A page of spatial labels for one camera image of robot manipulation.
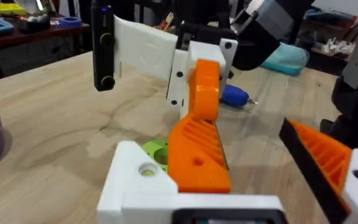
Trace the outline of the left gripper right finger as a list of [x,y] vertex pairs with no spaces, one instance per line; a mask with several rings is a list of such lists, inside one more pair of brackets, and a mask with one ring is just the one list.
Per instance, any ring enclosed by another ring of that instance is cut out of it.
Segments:
[[358,223],[358,146],[284,119],[279,138],[292,156],[328,223]]

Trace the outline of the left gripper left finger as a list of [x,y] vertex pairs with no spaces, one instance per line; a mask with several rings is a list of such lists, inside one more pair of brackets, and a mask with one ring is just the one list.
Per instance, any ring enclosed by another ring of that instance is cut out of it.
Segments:
[[97,222],[170,223],[172,209],[152,203],[177,193],[175,181],[136,142],[121,141],[99,198]]

